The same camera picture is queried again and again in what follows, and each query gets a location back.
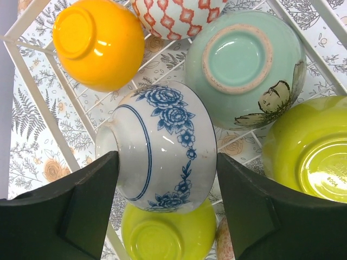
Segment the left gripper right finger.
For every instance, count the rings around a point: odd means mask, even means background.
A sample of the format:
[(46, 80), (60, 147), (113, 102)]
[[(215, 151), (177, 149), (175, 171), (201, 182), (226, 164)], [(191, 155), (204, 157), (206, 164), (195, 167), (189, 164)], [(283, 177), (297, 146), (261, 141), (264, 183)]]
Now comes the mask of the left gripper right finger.
[(224, 153), (217, 175), (236, 259), (346, 259), (346, 205), (295, 191)]

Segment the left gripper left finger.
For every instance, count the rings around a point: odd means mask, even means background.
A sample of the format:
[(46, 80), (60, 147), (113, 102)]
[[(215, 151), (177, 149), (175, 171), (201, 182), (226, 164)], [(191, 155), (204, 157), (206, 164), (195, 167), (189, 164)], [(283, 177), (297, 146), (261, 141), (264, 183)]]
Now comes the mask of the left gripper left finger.
[(1, 259), (100, 259), (118, 166), (111, 151), (48, 185), (1, 199)]

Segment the lime green bowl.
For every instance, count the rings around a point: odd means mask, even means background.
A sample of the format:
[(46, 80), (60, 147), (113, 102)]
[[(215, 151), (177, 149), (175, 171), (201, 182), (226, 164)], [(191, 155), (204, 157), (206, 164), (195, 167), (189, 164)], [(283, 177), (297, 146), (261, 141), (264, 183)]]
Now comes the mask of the lime green bowl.
[(152, 213), (128, 203), (121, 220), (121, 237), (131, 259), (205, 259), (215, 233), (209, 199), (185, 214)]
[(300, 103), (269, 129), (265, 175), (311, 196), (346, 203), (346, 96)]

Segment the blue floral white bowl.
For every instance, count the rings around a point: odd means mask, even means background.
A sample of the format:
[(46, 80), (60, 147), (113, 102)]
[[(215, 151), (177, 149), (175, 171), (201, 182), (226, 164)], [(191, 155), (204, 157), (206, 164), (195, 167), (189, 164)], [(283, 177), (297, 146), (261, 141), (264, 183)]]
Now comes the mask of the blue floral white bowl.
[(136, 89), (119, 102), (95, 138), (96, 157), (110, 151), (119, 156), (119, 192), (145, 211), (193, 211), (214, 183), (211, 118), (197, 94), (178, 81)]

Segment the mint green floral bowl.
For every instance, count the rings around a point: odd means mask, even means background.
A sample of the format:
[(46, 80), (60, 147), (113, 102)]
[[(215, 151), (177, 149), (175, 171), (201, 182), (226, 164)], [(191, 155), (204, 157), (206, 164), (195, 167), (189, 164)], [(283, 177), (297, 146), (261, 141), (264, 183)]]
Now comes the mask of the mint green floral bowl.
[(185, 82), (200, 97), (215, 126), (236, 131), (275, 121), (298, 98), (306, 54), (293, 29), (257, 10), (225, 14), (193, 40)]

